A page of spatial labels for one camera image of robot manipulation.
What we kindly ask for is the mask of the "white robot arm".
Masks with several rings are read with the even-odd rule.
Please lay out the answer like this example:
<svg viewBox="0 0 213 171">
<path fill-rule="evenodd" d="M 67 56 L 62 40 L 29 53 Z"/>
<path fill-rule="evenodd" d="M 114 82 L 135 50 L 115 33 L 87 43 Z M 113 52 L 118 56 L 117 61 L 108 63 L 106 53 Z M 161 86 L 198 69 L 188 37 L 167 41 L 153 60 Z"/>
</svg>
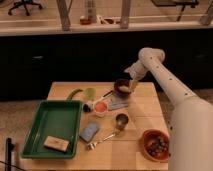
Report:
<svg viewBox="0 0 213 171">
<path fill-rule="evenodd" d="M 125 70 L 131 88 L 150 71 L 174 106 L 168 171 L 213 171 L 213 105 L 164 67 L 164 59 L 163 50 L 142 48 L 138 60 Z"/>
</svg>

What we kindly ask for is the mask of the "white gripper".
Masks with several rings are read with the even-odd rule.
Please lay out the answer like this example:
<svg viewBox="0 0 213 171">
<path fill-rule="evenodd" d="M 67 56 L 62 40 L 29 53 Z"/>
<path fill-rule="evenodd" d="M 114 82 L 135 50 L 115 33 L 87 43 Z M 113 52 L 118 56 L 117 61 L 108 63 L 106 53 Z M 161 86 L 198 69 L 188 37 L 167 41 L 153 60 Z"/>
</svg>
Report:
<svg viewBox="0 0 213 171">
<path fill-rule="evenodd" d="M 128 73 L 132 80 L 139 81 L 145 77 L 148 70 L 140 61 L 137 61 L 133 63 L 130 67 L 126 68 L 124 72 Z"/>
</svg>

